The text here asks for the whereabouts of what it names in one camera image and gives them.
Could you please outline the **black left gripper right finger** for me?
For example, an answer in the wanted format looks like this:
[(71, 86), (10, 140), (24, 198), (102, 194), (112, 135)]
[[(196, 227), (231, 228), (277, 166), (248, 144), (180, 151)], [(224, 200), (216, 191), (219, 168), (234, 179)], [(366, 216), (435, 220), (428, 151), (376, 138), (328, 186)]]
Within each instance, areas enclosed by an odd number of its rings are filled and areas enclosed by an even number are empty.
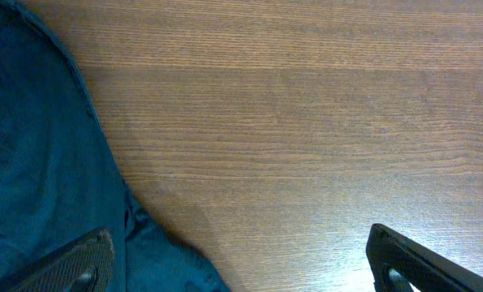
[(382, 224), (373, 224), (366, 256), (377, 292), (483, 292), (483, 277)]

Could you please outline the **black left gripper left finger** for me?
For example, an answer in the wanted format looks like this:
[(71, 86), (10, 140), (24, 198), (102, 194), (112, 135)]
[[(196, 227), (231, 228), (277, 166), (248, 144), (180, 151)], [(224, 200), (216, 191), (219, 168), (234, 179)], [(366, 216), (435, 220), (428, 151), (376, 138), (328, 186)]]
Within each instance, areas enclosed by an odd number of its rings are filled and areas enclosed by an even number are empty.
[(97, 228), (37, 262), (0, 279), (0, 292), (105, 291), (115, 251), (108, 229)]

